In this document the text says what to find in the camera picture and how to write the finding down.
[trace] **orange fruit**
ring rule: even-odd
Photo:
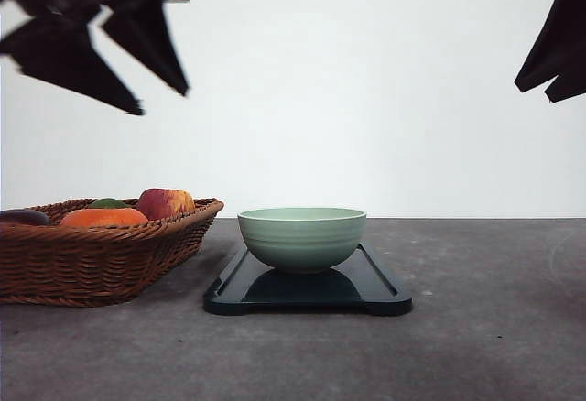
[[[60,225],[70,227],[100,227],[105,225],[135,225],[148,222],[147,217],[136,209],[78,209],[70,211]]]

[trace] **tray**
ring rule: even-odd
[[[361,242],[344,262],[317,274],[280,272],[243,247],[203,296],[203,308],[224,316],[256,310],[356,310],[400,316],[413,308],[410,293]]]

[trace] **ceramic bowl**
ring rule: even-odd
[[[350,209],[283,208],[238,214],[250,252],[289,273],[317,273],[345,261],[360,243],[366,213]]]

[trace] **eggplant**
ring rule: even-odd
[[[0,211],[0,224],[50,225],[50,218],[42,211],[32,209],[10,209]]]

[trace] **apple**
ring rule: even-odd
[[[194,211],[195,203],[185,190],[153,188],[140,195],[136,209],[149,220],[160,220],[185,211]]]

